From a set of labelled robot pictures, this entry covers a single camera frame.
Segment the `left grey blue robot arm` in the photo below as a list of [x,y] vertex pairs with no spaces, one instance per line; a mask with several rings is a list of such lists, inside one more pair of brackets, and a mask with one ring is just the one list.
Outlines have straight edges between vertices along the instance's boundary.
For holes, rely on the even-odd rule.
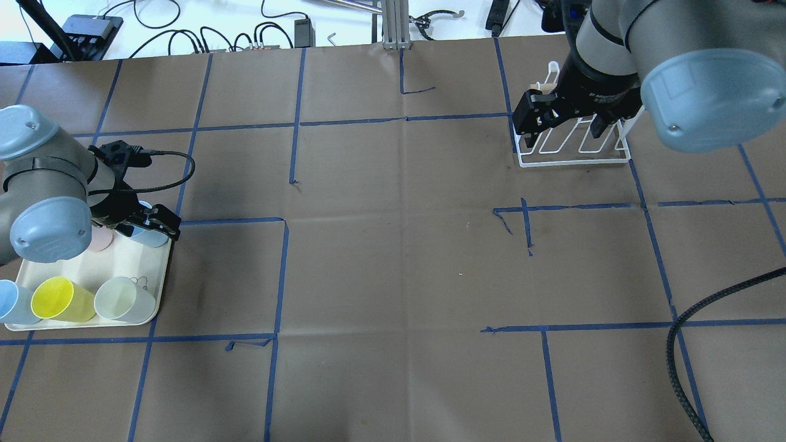
[[124,141],[84,147],[39,110],[14,104],[1,112],[1,260],[69,260],[86,251],[93,227],[130,237],[135,228],[179,239],[181,218],[162,204],[146,207],[125,174],[162,150]]

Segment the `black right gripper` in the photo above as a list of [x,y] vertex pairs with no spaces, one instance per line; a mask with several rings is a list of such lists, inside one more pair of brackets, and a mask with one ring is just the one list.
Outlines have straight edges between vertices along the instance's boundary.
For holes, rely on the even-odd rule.
[[618,118],[634,117],[642,106],[636,74],[615,76],[600,72],[572,52],[559,73],[556,93],[523,93],[513,111],[515,133],[539,134],[553,128],[555,99],[559,122],[597,114],[591,122],[593,138],[599,138]]

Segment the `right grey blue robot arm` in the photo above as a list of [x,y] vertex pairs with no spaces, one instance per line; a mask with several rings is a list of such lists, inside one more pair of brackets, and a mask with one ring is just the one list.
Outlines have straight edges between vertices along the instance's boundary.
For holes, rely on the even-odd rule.
[[640,108],[684,153],[749,142],[784,121],[783,1],[548,1],[542,28],[570,52],[551,92],[513,113],[527,147],[592,117],[593,137]]

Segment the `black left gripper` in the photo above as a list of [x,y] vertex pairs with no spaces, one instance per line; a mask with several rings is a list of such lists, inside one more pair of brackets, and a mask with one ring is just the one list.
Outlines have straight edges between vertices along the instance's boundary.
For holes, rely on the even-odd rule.
[[181,235],[182,219],[165,205],[143,206],[137,194],[127,184],[120,192],[89,193],[91,221],[110,230],[134,230],[139,227],[154,230],[177,241]]

